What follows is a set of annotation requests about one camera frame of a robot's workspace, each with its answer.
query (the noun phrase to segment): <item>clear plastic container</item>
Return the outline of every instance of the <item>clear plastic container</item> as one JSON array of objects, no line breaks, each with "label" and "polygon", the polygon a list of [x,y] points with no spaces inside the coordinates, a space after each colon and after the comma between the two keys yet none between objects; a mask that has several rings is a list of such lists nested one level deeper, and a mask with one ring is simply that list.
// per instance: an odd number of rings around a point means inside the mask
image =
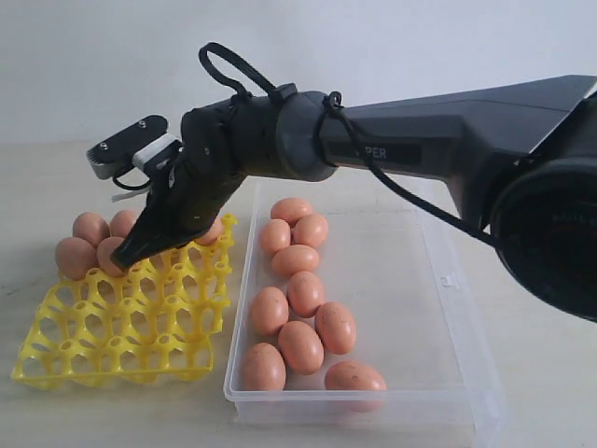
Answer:
[{"label": "clear plastic container", "polygon": [[[399,178],[433,200],[429,182]],[[259,339],[248,321],[251,300],[266,286],[285,290],[258,245],[271,206],[284,197],[309,200],[329,222],[317,270],[330,301],[352,311],[352,353],[326,353],[311,376],[289,373],[280,392],[243,390],[240,367]],[[504,422],[502,389],[476,308],[445,224],[403,201],[371,174],[339,172],[317,184],[266,179],[257,185],[224,391],[246,424],[389,425],[432,431],[441,447],[494,446]],[[326,369],[341,359],[376,368],[388,390],[326,391]],[[371,413],[347,401],[380,399]]]}]

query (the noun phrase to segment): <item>brown egg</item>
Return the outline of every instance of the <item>brown egg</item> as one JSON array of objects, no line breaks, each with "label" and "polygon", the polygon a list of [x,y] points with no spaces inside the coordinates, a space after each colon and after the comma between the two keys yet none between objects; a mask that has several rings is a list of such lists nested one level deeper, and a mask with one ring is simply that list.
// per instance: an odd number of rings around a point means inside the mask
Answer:
[{"label": "brown egg", "polygon": [[304,199],[285,198],[273,205],[270,211],[270,218],[283,219],[290,227],[294,227],[299,219],[311,213],[313,213],[313,207]]},{"label": "brown egg", "polygon": [[356,342],[356,324],[344,305],[329,301],[315,313],[315,331],[324,347],[334,355],[346,355]]},{"label": "brown egg", "polygon": [[[378,371],[359,361],[347,360],[334,364],[326,372],[327,390],[387,390]],[[382,406],[380,400],[348,401],[347,407],[357,413],[368,413]]]},{"label": "brown egg", "polygon": [[277,287],[264,287],[253,299],[249,314],[257,334],[276,335],[290,315],[285,294]]},{"label": "brown egg", "polygon": [[307,245],[290,245],[271,259],[271,268],[282,277],[290,277],[300,271],[314,271],[319,266],[319,254]]},{"label": "brown egg", "polygon": [[242,375],[248,390],[282,390],[286,366],[280,352],[270,343],[257,343],[243,359]]},{"label": "brown egg", "polygon": [[125,272],[110,259],[112,252],[114,252],[123,241],[124,238],[111,236],[103,240],[100,245],[97,246],[97,260],[100,264],[100,268],[111,277],[121,277],[125,274]]},{"label": "brown egg", "polygon": [[110,235],[126,238],[137,221],[137,214],[132,210],[120,210],[110,221]]},{"label": "brown egg", "polygon": [[288,367],[299,375],[311,375],[324,363],[324,346],[319,336],[311,326],[299,320],[282,327],[278,346]]},{"label": "brown egg", "polygon": [[259,245],[263,252],[272,256],[290,246],[290,226],[282,219],[272,219],[259,234]]},{"label": "brown egg", "polygon": [[327,238],[329,226],[323,215],[313,213],[298,220],[293,232],[293,242],[296,245],[309,245],[316,249]]},{"label": "brown egg", "polygon": [[73,236],[81,238],[93,247],[110,236],[110,228],[100,215],[92,212],[81,213],[73,222]]},{"label": "brown egg", "polygon": [[75,236],[64,238],[56,245],[54,258],[58,270],[71,280],[81,280],[89,269],[98,267],[95,247]]},{"label": "brown egg", "polygon": [[195,239],[195,243],[198,245],[212,245],[222,233],[224,233],[224,224],[222,224],[222,220],[217,217],[212,224],[211,229],[202,237]]},{"label": "brown egg", "polygon": [[295,273],[288,281],[288,302],[300,317],[313,317],[317,308],[326,300],[324,284],[309,271]]}]

